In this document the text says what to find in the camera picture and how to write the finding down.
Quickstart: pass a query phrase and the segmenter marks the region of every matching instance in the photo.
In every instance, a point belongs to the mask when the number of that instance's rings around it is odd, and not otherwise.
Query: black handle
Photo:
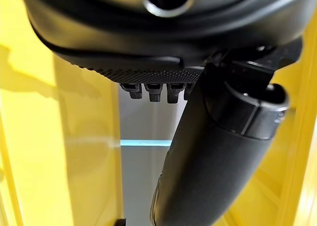
[[[196,84],[166,155],[151,208],[155,226],[212,225],[257,168],[288,108],[279,85],[252,97],[209,83]]]

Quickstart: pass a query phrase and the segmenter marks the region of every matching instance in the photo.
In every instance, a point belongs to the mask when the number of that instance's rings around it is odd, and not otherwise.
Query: black plastic part
[[[160,102],[160,94],[163,89],[163,84],[152,83],[144,84],[145,89],[149,92],[150,102]]]
[[[130,93],[132,99],[142,99],[142,85],[141,84],[129,84],[120,83],[123,90]]]
[[[279,46],[299,37],[316,0],[243,0],[230,7],[174,19],[95,0],[24,0],[34,29],[70,50],[178,57],[201,65],[215,48]]]
[[[212,225],[238,196],[270,146],[278,123],[268,113],[284,114],[288,108],[287,95],[278,88],[264,100],[255,100],[237,95],[223,81],[212,84],[204,78],[195,85],[165,158],[151,209],[155,226]],[[218,96],[224,91],[230,94],[219,104]],[[254,111],[255,106],[261,111]],[[224,120],[219,107],[232,119]],[[252,131],[233,131],[240,130],[238,121]]]
[[[114,226],[126,226],[126,219],[118,219]]]
[[[194,86],[194,83],[187,83],[184,91],[184,100],[189,100],[190,93],[192,93]]]
[[[184,83],[171,83],[167,84],[167,103],[176,104],[178,102],[178,95],[185,89]]]
[[[271,139],[284,119],[289,101],[284,89],[271,84],[258,98],[240,93],[224,83],[217,96],[205,97],[210,117],[230,132],[257,139]]]

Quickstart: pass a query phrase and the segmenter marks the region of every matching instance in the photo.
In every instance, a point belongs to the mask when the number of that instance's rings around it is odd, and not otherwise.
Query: black plastic tab
[[[178,102],[178,95],[185,89],[184,83],[167,84],[167,102],[169,104],[176,104]]]
[[[130,93],[132,99],[142,99],[142,85],[141,84],[130,84],[120,83],[120,86],[124,91]]]
[[[149,92],[150,102],[160,102],[160,93],[162,92],[163,84],[152,83],[144,84],[145,89]]]

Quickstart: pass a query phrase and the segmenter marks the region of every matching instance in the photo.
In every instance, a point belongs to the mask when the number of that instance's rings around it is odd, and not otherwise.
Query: yellow panel
[[[0,18],[1,225],[113,226],[122,217],[115,84],[53,56],[22,0],[0,0]]]

